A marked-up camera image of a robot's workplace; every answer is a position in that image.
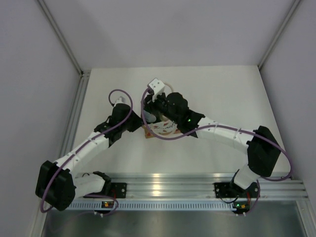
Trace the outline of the aluminium frame post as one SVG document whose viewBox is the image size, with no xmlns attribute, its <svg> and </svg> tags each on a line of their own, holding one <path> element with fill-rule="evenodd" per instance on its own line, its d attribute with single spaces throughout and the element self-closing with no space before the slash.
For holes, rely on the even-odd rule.
<svg viewBox="0 0 316 237">
<path fill-rule="evenodd" d="M 275 47 L 277 46 L 278 42 L 280 41 L 282 35 L 284 34 L 286 28 L 289 26 L 291 20 L 293 19 L 294 15 L 298 11 L 302 2 L 303 0 L 293 0 L 290 3 L 288 10 L 286 11 L 285 15 L 282 17 L 281 22 L 279 23 L 277 29 L 275 30 L 275 33 L 273 34 L 266 50 L 264 51 L 257 65 L 259 71 L 261 71 L 264 65 L 266 64 L 267 60 L 269 59 Z"/>
<path fill-rule="evenodd" d="M 64 49 L 65 53 L 67 54 L 74 69 L 81 76 L 83 74 L 83 70 L 81 69 L 81 66 L 79 65 L 70 45 L 68 44 L 68 42 L 67 42 L 64 34 L 62 33 L 58 23 L 56 22 L 53 14 L 51 13 L 47 3 L 44 0 L 36 0 L 36 3 L 38 4 L 40 10 L 43 12 L 45 18 L 47 19 L 49 25 L 52 28 L 54 34 L 58 38 L 60 44 L 62 45 L 62 48 Z"/>
</svg>

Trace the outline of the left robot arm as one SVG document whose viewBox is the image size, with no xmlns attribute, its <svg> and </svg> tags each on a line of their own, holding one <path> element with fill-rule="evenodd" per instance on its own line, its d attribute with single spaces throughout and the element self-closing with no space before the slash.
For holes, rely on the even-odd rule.
<svg viewBox="0 0 316 237">
<path fill-rule="evenodd" d="M 78 177 L 81 170 L 101 152 L 111 147 L 126 131 L 134 132 L 143 125 L 142 119 L 124 103 L 114 105 L 107 120 L 94 128 L 80 145 L 54 162 L 45 161 L 39 170 L 35 194 L 44 204 L 65 210 L 76 198 L 115 198 L 111 178 L 100 171 Z"/>
</svg>

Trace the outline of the aluminium mounting rail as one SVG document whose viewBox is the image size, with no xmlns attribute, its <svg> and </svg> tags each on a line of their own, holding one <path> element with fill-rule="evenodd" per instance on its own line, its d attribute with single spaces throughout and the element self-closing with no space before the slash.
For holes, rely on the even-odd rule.
<svg viewBox="0 0 316 237">
<path fill-rule="evenodd" d="M 141 174 L 112 173 L 114 182 L 127 184 L 128 199 L 215 199 L 215 183 L 229 182 L 231 173 Z M 260 197 L 265 200 L 307 199 L 304 183 L 287 179 L 270 182 L 259 179 Z"/>
</svg>

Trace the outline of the aluminium frame post right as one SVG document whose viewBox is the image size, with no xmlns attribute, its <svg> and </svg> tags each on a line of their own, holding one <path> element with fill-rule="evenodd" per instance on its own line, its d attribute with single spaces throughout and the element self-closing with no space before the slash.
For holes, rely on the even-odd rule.
<svg viewBox="0 0 316 237">
<path fill-rule="evenodd" d="M 278 42 L 280 41 L 282 35 L 284 34 L 286 28 L 289 26 L 291 20 L 293 19 L 294 15 L 298 11 L 302 2 L 303 0 L 293 0 L 290 3 L 288 10 L 286 11 L 285 15 L 282 17 L 281 22 L 279 23 L 277 29 L 275 30 L 275 33 L 273 34 L 266 50 L 264 51 L 257 65 L 259 71 L 261 71 L 264 65 L 266 64 L 267 60 L 269 59 L 275 47 L 277 46 Z"/>
</svg>

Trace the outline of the aluminium frame post left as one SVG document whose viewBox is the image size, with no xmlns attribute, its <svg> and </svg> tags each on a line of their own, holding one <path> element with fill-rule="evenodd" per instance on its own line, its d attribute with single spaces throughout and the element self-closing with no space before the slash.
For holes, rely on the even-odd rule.
<svg viewBox="0 0 316 237">
<path fill-rule="evenodd" d="M 47 3 L 44 0 L 36 0 L 36 3 L 38 4 L 40 10 L 43 12 L 45 18 L 47 19 L 49 25 L 52 28 L 54 34 L 58 38 L 60 44 L 62 45 L 62 48 L 64 49 L 65 53 L 67 54 L 74 69 L 81 76 L 83 74 L 83 70 L 81 69 L 81 66 L 79 65 L 70 45 L 68 44 L 68 42 L 67 42 L 64 34 L 62 33 L 58 23 L 56 22 L 53 14 L 51 13 Z"/>
</svg>

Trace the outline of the green dish soap bottle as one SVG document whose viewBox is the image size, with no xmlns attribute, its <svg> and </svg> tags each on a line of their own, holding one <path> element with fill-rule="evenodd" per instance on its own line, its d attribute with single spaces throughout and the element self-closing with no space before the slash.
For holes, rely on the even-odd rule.
<svg viewBox="0 0 316 237">
<path fill-rule="evenodd" d="M 155 123 L 157 118 L 155 115 L 143 110 L 144 118 L 147 123 Z"/>
</svg>

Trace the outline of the watermelon print canvas bag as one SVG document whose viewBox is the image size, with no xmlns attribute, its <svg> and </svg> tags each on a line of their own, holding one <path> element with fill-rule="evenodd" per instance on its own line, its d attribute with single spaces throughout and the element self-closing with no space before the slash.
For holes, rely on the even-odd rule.
<svg viewBox="0 0 316 237">
<path fill-rule="evenodd" d="M 160 114 L 155 116 L 157 118 L 156 122 L 148 123 L 148 126 L 155 134 L 162 137 L 171 137 L 173 134 L 180 133 L 180 130 L 176 127 L 174 122 Z"/>
</svg>

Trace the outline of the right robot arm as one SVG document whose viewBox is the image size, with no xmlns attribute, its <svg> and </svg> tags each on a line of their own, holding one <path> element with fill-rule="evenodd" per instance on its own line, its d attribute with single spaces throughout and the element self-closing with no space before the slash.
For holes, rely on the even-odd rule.
<svg viewBox="0 0 316 237">
<path fill-rule="evenodd" d="M 141 117 L 163 115 L 176 124 L 182 136 L 209 139 L 238 150 L 247 163 L 234 174 L 230 191 L 241 196 L 258 178 L 270 179 L 281 149 L 271 131 L 264 126 L 255 130 L 231 127 L 191 110 L 188 101 L 178 92 L 166 95 L 145 91 L 141 99 Z"/>
</svg>

